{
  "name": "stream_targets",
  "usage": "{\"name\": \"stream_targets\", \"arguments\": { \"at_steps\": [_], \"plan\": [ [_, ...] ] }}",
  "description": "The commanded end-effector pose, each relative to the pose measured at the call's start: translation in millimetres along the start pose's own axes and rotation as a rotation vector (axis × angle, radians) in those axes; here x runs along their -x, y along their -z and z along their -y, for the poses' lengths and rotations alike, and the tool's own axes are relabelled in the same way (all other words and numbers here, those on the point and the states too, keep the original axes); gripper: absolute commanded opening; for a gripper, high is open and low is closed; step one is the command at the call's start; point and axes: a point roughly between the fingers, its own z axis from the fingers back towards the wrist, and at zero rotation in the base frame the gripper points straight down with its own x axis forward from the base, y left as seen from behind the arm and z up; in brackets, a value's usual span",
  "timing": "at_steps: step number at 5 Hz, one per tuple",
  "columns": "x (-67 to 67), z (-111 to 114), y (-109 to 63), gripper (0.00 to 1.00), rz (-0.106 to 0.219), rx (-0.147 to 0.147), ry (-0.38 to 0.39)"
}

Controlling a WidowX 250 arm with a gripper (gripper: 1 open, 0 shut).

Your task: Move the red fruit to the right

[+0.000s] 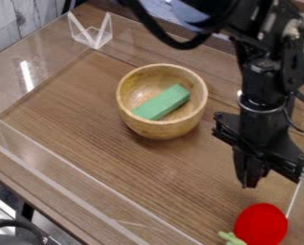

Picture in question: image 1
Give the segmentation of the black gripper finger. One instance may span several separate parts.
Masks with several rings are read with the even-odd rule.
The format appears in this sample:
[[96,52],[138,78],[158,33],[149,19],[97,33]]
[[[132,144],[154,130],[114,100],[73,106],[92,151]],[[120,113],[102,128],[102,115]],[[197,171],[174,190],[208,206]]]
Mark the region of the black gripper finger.
[[249,169],[250,156],[238,146],[234,146],[232,150],[236,178],[244,188],[250,188],[253,186],[253,175]]
[[269,165],[266,161],[258,156],[250,157],[249,163],[249,187],[254,188],[258,184],[258,180],[266,176],[269,171]]

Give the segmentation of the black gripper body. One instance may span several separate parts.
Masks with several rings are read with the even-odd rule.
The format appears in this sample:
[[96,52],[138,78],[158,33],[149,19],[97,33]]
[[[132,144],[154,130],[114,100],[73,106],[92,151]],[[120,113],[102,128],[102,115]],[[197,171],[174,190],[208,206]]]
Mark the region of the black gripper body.
[[250,157],[262,158],[269,171],[297,183],[304,172],[304,152],[289,137],[290,112],[288,108],[261,113],[241,109],[238,115],[216,112],[213,136],[232,147],[238,146]]

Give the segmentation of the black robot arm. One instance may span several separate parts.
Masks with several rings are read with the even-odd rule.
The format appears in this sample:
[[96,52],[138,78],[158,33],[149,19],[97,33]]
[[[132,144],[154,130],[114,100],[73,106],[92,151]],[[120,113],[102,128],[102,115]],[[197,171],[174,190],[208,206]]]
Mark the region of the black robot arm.
[[240,113],[214,114],[213,136],[232,146],[236,178],[253,188],[269,171],[292,182],[304,152],[289,136],[296,100],[304,100],[302,16],[290,0],[172,0],[194,32],[229,32],[242,76]]

